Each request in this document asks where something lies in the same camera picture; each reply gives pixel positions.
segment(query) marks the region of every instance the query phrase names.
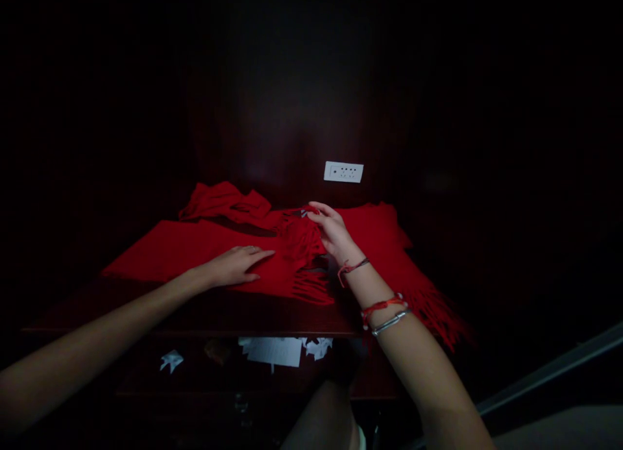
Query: paper scrap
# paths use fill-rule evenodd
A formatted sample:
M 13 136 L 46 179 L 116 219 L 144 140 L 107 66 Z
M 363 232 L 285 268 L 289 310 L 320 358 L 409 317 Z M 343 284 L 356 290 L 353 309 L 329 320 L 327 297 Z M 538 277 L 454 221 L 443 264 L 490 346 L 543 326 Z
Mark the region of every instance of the paper scrap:
M 330 347 L 333 347 L 333 338 L 316 338 L 317 343 L 314 343 L 313 340 L 307 342 L 307 338 L 301 338 L 302 346 L 306 350 L 306 355 L 313 355 L 314 360 L 322 359 L 327 350 Z
M 300 346 L 301 340 L 297 338 L 253 338 L 248 347 L 248 359 L 277 366 L 298 367 Z
M 169 364 L 171 366 L 169 374 L 172 374 L 173 370 L 175 370 L 175 368 L 179 366 L 184 360 L 184 358 L 180 356 L 180 353 L 178 353 L 175 349 L 165 354 L 161 359 L 164 361 L 164 363 L 160 366 L 160 370 L 162 371 L 167 366 L 167 364 Z

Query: red string bracelet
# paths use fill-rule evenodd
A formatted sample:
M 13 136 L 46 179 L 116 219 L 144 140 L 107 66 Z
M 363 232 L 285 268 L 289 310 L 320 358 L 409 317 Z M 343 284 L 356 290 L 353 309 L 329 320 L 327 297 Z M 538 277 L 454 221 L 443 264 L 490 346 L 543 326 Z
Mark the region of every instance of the red string bracelet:
M 364 258 L 361 262 L 359 262 L 358 264 L 356 264 L 354 267 L 350 266 L 348 264 L 348 260 L 346 260 L 344 262 L 344 265 L 342 266 L 342 268 L 339 269 L 339 271 L 337 272 L 337 277 L 339 279 L 339 283 L 342 285 L 342 288 L 345 288 L 346 286 L 344 286 L 344 282 L 342 281 L 342 273 L 350 273 L 351 271 L 353 271 L 356 268 L 359 268 L 360 266 L 364 266 L 366 265 L 366 263 L 370 263 L 370 260 L 366 257 Z
M 374 305 L 371 305 L 367 309 L 361 311 L 361 317 L 363 318 L 363 329 L 367 330 L 369 328 L 368 327 L 368 319 L 370 318 L 370 315 L 372 315 L 372 313 L 375 310 L 385 309 L 389 305 L 392 305 L 392 304 L 402 304 L 402 305 L 404 305 L 407 308 L 409 307 L 407 302 L 402 300 L 402 294 L 396 293 L 396 295 L 394 297 L 392 297 L 390 300 L 388 300 L 388 301 L 381 301 L 381 302 L 376 303 Z

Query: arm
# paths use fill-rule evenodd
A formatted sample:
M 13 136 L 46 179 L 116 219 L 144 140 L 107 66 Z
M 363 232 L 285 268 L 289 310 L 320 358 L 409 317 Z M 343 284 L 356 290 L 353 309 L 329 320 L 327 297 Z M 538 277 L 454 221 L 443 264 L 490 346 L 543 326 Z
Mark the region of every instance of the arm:
M 342 266 L 346 260 L 357 264 L 365 255 L 354 243 L 342 217 L 327 205 L 310 202 L 321 211 L 308 217 L 323 230 L 323 244 Z M 394 297 L 394 293 L 366 264 L 346 275 L 362 309 Z M 403 306 L 390 305 L 370 318 L 375 328 L 393 318 Z M 429 448 L 495 448 L 485 425 L 447 356 L 428 329 L 409 314 L 383 331 L 378 342 L 396 374 L 415 401 Z
M 192 297 L 256 280 L 245 273 L 275 251 L 235 247 L 0 372 L 0 433 L 17 434 L 54 410 Z

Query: forearm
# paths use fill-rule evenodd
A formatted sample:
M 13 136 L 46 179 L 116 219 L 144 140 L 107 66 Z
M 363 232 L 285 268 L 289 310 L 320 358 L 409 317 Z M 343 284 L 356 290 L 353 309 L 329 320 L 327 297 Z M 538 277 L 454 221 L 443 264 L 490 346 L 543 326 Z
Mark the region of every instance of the forearm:
M 14 434 L 100 374 L 196 290 L 183 275 L 0 372 L 0 431 Z
M 365 255 L 353 244 L 347 249 L 347 258 L 354 265 Z M 346 279 L 362 309 L 394 297 L 372 264 L 348 273 Z M 369 319 L 371 328 L 404 309 L 389 305 L 373 312 Z M 381 332 L 378 342 L 420 411 L 430 447 L 458 444 L 488 448 L 491 445 L 488 432 L 448 357 L 414 315 L 403 317 Z

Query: white outlet plate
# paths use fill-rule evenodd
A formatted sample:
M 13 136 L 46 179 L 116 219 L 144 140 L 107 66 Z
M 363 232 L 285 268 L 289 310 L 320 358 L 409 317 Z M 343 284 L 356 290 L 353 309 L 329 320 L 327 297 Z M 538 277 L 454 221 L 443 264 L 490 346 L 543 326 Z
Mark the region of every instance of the white outlet plate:
M 324 165 L 326 181 L 353 182 L 359 184 L 363 175 L 363 164 L 327 161 Z

